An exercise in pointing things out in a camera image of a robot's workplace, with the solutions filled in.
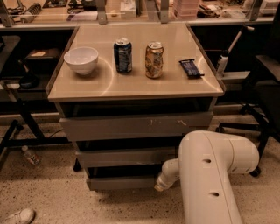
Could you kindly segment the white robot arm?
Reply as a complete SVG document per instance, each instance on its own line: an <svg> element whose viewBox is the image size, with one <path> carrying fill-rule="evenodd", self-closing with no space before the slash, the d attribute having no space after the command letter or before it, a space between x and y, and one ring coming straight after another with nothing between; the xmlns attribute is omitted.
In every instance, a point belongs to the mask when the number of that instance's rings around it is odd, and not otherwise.
<svg viewBox="0 0 280 224"><path fill-rule="evenodd" d="M164 162L155 189L180 182L186 224L243 224L230 173L250 173L256 146L243 136L196 130L183 137L178 156Z"/></svg>

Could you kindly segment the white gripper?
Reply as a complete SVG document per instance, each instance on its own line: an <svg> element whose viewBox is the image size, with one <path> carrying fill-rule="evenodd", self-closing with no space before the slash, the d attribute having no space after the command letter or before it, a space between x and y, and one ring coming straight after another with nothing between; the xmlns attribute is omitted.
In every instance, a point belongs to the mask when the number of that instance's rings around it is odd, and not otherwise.
<svg viewBox="0 0 280 224"><path fill-rule="evenodd" d="M175 176L168 176L161 171L157 176L154 188L157 191L162 192L164 188L170 188L176 181L177 179Z"/></svg>

